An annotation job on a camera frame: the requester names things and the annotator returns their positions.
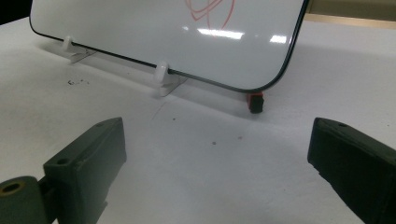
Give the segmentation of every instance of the white table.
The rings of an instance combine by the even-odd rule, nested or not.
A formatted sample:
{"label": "white table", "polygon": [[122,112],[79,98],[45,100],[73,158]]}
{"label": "white table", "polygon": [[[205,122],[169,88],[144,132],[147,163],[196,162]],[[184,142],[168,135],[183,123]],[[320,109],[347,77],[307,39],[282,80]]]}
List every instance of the white table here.
{"label": "white table", "polygon": [[27,19],[0,26],[0,180],[122,116],[128,161],[99,223],[362,223],[306,161],[315,117],[396,148],[396,30],[305,21],[285,76],[251,115],[244,95],[96,53],[70,64]]}

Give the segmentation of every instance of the white clamp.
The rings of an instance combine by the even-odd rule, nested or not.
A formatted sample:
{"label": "white clamp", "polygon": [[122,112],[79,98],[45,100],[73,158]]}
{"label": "white clamp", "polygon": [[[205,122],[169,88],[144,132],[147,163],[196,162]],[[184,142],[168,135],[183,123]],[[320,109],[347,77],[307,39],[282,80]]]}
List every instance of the white clamp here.
{"label": "white clamp", "polygon": [[70,58],[71,63],[76,63],[96,52],[94,50],[84,49],[82,47],[74,46],[73,38],[70,35],[68,35],[64,39],[64,43],[62,44],[62,50],[69,53],[75,53]]}
{"label": "white clamp", "polygon": [[166,96],[187,80],[186,77],[168,74],[168,63],[160,62],[155,68],[154,81],[160,84],[160,95]]}

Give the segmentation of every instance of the whiteboard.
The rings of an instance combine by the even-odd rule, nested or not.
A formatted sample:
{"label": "whiteboard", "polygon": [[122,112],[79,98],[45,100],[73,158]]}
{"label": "whiteboard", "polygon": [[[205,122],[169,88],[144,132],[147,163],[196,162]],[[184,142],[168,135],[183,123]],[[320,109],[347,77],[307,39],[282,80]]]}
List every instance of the whiteboard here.
{"label": "whiteboard", "polygon": [[98,49],[234,91],[275,84],[307,0],[34,0],[39,35]]}

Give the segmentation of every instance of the whiteboard stand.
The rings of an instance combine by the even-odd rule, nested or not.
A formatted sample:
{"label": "whiteboard stand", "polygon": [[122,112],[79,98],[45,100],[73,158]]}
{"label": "whiteboard stand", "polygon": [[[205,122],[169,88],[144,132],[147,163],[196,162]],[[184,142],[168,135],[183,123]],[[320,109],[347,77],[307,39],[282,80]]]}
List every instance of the whiteboard stand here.
{"label": "whiteboard stand", "polygon": [[74,46],[73,38],[70,35],[68,35],[64,39],[64,43],[62,44],[62,50],[65,52],[68,52],[68,53],[74,53],[70,58],[71,63],[77,63],[77,62],[81,61],[82,59],[96,53],[95,50],[84,49],[82,47]]}
{"label": "whiteboard stand", "polygon": [[159,92],[161,96],[167,96],[172,90],[187,80],[186,77],[170,75],[168,67],[168,63],[159,62],[155,68],[154,82],[160,85]]}

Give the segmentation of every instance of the screw hole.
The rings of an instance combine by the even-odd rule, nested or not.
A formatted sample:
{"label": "screw hole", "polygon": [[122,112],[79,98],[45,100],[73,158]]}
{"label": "screw hole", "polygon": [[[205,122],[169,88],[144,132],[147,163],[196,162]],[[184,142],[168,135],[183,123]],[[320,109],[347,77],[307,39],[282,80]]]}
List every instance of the screw hole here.
{"label": "screw hole", "polygon": [[19,183],[14,183],[14,184],[6,186],[5,188],[3,188],[2,191],[3,191],[3,193],[10,193],[12,191],[17,190],[20,187],[21,187],[21,185]]}
{"label": "screw hole", "polygon": [[56,163],[57,163],[58,165],[65,165],[65,164],[67,164],[68,162],[69,162],[68,159],[60,159],[60,160],[58,160]]}

